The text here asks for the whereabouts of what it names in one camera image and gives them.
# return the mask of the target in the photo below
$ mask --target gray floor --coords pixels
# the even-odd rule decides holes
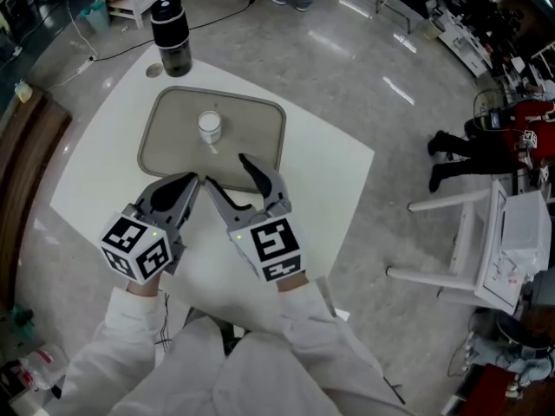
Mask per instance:
[[[247,1],[183,0],[191,26],[240,9]],[[385,267],[411,263],[425,270],[446,269],[460,211],[414,214],[407,203],[430,197],[429,135],[438,129],[462,135],[479,89],[439,42],[413,35],[413,52],[394,36],[406,35],[401,18],[386,10],[376,15],[375,0],[348,1],[370,17],[338,0],[316,0],[304,14],[258,0],[239,16],[194,30],[193,55],[279,94],[375,150],[330,286],[336,306],[351,313],[350,325],[382,362],[389,380],[402,384],[408,404],[420,414],[439,414],[458,384],[447,378],[447,365],[464,340],[471,309],[440,306],[436,289],[387,278]],[[126,25],[129,29],[122,32]],[[108,56],[150,36],[148,27],[137,31],[132,22],[119,19],[93,44],[101,56]],[[17,297],[35,310],[44,336],[70,356],[103,317],[113,278],[98,250],[64,223],[49,201],[71,154],[70,144],[144,49],[96,63],[52,92],[74,121],[64,138],[69,145],[57,150],[28,222]],[[74,74],[87,56],[69,26],[29,79],[48,88]],[[451,179],[438,195],[488,183],[489,178],[474,176]]]

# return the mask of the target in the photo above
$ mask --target paper cup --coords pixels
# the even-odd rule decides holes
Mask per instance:
[[[198,120],[200,137],[208,145],[214,144],[222,134],[222,118],[215,111],[205,111]]]

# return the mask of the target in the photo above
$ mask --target white sleeve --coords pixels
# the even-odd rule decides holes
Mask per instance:
[[[62,398],[49,412],[105,415],[154,369],[158,298],[114,289],[94,339],[69,363]]]
[[[292,352],[344,416],[412,413],[383,379],[372,354],[345,321],[334,318],[315,283],[280,293]]]

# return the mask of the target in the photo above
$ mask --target white lab coat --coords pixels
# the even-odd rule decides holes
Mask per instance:
[[[114,289],[104,323],[70,363],[52,416],[410,415],[314,283],[281,293],[284,334],[249,333],[226,358],[208,317],[154,368],[157,298]]]

